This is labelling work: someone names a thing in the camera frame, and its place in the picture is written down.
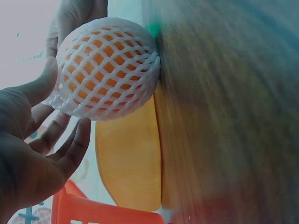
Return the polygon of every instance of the foam fruit protector net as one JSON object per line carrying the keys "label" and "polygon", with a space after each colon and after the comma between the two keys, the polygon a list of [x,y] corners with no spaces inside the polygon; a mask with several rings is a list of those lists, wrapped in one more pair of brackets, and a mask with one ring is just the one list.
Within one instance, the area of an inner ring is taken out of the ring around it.
{"label": "foam fruit protector net", "polygon": [[57,83],[43,103],[91,120],[124,117],[144,105],[160,72],[155,38],[120,18],[77,28],[65,38],[56,59]]}

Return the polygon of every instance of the orange plastic stool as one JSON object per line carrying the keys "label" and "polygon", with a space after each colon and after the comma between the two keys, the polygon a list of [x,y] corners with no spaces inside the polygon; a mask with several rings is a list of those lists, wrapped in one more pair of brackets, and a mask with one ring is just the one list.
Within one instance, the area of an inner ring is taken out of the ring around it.
{"label": "orange plastic stool", "polygon": [[53,197],[51,219],[52,224],[164,224],[157,213],[91,201],[70,180]]}

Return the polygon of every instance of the blurred surface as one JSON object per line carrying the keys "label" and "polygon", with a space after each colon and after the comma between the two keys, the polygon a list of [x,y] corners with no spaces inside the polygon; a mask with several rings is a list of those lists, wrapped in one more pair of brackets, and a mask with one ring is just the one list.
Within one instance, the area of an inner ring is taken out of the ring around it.
{"label": "blurred surface", "polygon": [[175,223],[298,223],[299,2],[142,3]]}

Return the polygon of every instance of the green tag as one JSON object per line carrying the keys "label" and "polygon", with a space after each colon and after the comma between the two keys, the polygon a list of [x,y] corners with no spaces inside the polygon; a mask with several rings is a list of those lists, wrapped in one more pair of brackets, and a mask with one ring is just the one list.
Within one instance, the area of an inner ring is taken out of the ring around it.
{"label": "green tag", "polygon": [[153,22],[152,24],[145,26],[145,28],[156,38],[161,31],[161,24],[159,22]]}

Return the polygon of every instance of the hand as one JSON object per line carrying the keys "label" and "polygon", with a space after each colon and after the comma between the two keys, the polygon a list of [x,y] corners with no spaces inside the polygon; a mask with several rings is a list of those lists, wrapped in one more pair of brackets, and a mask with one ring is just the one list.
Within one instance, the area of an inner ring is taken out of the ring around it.
{"label": "hand", "polygon": [[56,78],[57,62],[50,57],[37,80],[0,91],[0,223],[17,210],[57,193],[77,169],[89,145],[91,122],[83,119],[61,148],[46,156],[69,123],[70,117],[62,113],[41,138],[24,142],[54,111],[40,102],[49,96]]}
{"label": "hand", "polygon": [[76,28],[107,17],[107,7],[108,0],[61,0],[46,40],[46,56],[56,57],[62,41]]}

